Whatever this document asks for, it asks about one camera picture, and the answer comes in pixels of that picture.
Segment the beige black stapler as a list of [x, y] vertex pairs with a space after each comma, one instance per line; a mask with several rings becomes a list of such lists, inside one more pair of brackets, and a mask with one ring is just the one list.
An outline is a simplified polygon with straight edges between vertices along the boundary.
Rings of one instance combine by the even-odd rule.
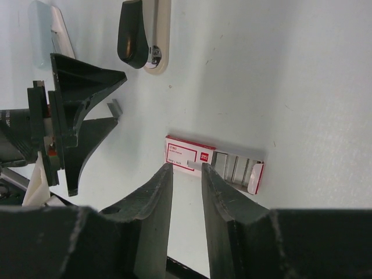
[[134, 69], [152, 75], [165, 72], [169, 63], [171, 1], [123, 1], [117, 54]]

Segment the red white staple box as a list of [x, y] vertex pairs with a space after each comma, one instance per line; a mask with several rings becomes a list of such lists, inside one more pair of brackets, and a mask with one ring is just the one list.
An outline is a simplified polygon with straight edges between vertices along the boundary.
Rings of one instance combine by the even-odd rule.
[[165, 137], [164, 161], [177, 171], [200, 177], [202, 170], [190, 169], [187, 161], [208, 163], [234, 188], [250, 195], [258, 193], [264, 170], [264, 152], [227, 144], [209, 145], [182, 139], [173, 135]]

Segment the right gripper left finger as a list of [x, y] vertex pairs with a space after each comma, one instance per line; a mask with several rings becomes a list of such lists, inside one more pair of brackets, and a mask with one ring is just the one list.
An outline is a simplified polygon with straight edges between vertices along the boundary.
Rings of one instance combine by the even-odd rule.
[[96, 211], [1, 207], [2, 278], [165, 278], [173, 167]]

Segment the silver staple strip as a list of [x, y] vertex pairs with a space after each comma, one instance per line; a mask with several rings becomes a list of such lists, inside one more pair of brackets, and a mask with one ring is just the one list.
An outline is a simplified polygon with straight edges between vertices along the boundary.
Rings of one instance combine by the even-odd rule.
[[192, 162], [190, 160], [187, 161], [187, 166], [190, 168], [190, 169], [194, 169], [194, 170], [198, 170], [198, 171], [201, 171], [202, 169], [202, 163], [199, 163], [199, 162]]

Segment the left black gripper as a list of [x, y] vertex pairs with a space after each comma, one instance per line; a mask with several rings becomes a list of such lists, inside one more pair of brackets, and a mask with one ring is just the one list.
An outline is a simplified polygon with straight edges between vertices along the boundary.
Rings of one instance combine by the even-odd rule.
[[52, 53], [50, 58], [55, 89], [46, 92], [43, 81], [34, 81], [27, 89], [28, 108], [1, 110], [1, 167], [23, 167], [41, 159], [47, 184], [56, 186], [61, 139], [78, 139], [76, 147], [64, 150], [67, 193], [76, 196], [88, 159], [119, 122], [114, 117], [83, 120], [127, 77], [123, 71], [62, 54]]

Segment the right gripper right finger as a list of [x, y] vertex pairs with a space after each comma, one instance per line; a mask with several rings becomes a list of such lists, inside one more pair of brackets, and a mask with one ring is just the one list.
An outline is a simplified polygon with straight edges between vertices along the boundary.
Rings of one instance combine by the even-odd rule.
[[205, 163], [211, 278], [370, 278], [371, 210], [267, 209]]

